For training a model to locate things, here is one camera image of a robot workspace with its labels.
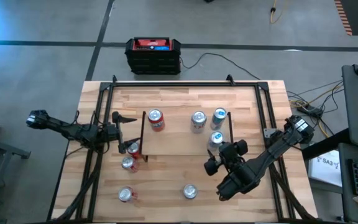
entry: aluminum can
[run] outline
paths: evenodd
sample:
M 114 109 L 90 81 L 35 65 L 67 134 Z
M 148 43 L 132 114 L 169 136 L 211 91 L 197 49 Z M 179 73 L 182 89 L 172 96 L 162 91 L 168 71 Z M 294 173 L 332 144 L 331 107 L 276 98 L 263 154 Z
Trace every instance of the aluminum can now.
M 128 147 L 127 151 L 128 151 L 128 154 L 131 155 L 135 159 L 140 159 L 142 157 L 142 155 L 140 154 L 140 151 L 139 151 L 139 144 L 137 144 L 136 142 L 132 143 Z
M 118 199 L 122 202 L 133 202 L 137 199 L 137 193 L 131 187 L 123 187 L 118 192 Z
M 216 108 L 211 120 L 212 130 L 220 129 L 222 127 L 222 124 L 226 116 L 227 116 L 227 111 L 224 108 Z
M 223 142 L 223 134 L 220 131 L 215 131 L 211 134 L 211 137 L 208 139 L 207 148 L 210 151 L 216 151 L 219 149 L 219 146 L 222 145 Z
M 202 133 L 206 124 L 206 115 L 202 111 L 196 111 L 191 116 L 191 131 L 193 133 Z
M 154 131 L 162 131 L 165 127 L 164 116 L 158 109 L 150 110 L 149 121 Z
M 183 194 L 187 199 L 194 199 L 197 196 L 198 190 L 196 186 L 192 184 L 188 184 L 183 189 Z
M 131 156 L 126 156 L 121 162 L 122 168 L 131 172 L 137 172 L 139 170 L 139 162 Z

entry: red soda can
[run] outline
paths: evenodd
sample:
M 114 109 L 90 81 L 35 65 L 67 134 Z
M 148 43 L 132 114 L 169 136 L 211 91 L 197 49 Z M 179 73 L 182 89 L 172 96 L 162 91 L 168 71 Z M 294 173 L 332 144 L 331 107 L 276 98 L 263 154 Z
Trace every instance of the red soda can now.
M 131 187 L 123 187 L 118 192 L 118 199 L 122 202 L 133 202 L 137 199 L 137 193 Z
M 131 156 L 124 157 L 121 162 L 122 168 L 131 172 L 137 172 L 139 170 L 139 162 Z
M 154 131 L 161 131 L 165 127 L 164 116 L 158 109 L 150 110 L 149 121 Z
M 131 146 L 128 147 L 127 151 L 129 155 L 135 159 L 140 159 L 142 157 L 139 152 L 139 145 L 136 142 L 132 143 Z

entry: red battery box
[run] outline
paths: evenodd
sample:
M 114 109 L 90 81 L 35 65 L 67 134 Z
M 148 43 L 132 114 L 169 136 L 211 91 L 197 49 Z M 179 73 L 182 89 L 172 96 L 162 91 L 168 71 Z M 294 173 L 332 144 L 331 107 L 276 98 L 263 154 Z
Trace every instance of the red battery box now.
M 137 75 L 177 75 L 180 73 L 181 43 L 169 37 L 134 37 L 125 54 Z

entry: can lid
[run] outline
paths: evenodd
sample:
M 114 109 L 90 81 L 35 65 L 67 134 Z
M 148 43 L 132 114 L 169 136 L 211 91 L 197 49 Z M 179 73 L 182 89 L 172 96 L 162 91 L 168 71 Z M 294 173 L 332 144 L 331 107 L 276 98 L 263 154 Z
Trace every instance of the can lid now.
M 132 143 L 131 146 L 129 146 L 128 148 L 129 153 L 135 153 L 138 150 L 139 150 L 139 145 L 136 142 Z
M 150 110 L 149 119 L 152 121 L 158 121 L 161 118 L 161 111 L 158 109 Z
M 226 110 L 224 108 L 216 108 L 215 112 L 214 112 L 215 117 L 217 118 L 225 118 L 227 113 Z
M 197 196 L 198 190 L 197 190 L 196 186 L 194 186 L 192 184 L 188 184 L 183 189 L 183 193 L 185 194 L 186 198 L 193 199 Z
M 197 123 L 202 123 L 206 120 L 206 116 L 204 114 L 204 112 L 202 111 L 196 111 L 193 114 L 193 121 L 197 122 Z
M 132 197 L 132 191 L 128 187 L 124 187 L 118 192 L 118 198 L 123 202 L 130 200 Z
M 134 162 L 134 158 L 132 158 L 131 156 L 127 156 L 122 159 L 121 165 L 123 168 L 129 168 L 134 165 Z
M 215 131 L 211 134 L 211 141 L 213 143 L 222 143 L 223 142 L 223 134 L 220 131 Z

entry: gray floor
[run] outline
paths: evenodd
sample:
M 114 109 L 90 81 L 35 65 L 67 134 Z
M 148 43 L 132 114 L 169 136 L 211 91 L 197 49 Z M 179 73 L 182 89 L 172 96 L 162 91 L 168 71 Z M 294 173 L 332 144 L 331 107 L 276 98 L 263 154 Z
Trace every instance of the gray floor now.
M 288 0 L 283 17 L 269 24 L 273 0 L 117 0 L 105 42 L 133 36 L 170 36 L 187 44 L 254 44 L 358 47 L 346 35 L 333 0 Z M 0 40 L 96 42 L 108 0 L 0 0 Z M 283 1 L 278 1 L 278 10 Z M 71 121 L 94 47 L 0 46 L 0 140 L 32 151 L 28 161 L 15 158 L 0 192 L 0 219 L 8 223 L 46 219 L 67 141 L 48 130 L 25 125 L 30 110 L 46 109 Z M 287 90 L 301 92 L 341 79 L 341 66 L 358 63 L 358 52 L 288 52 L 276 50 L 183 49 L 185 65 L 204 52 L 223 54 L 264 80 L 285 80 Z M 130 72 L 124 49 L 102 48 L 93 80 L 237 80 L 252 79 L 229 62 L 206 56 L 178 76 L 137 76 Z M 318 96 L 316 90 L 303 95 Z M 339 109 L 324 115 L 334 132 L 347 127 L 342 93 Z M 334 108 L 332 101 L 327 110 Z M 314 141 L 323 135 L 316 131 Z M 341 215 L 338 194 L 314 189 L 320 218 Z

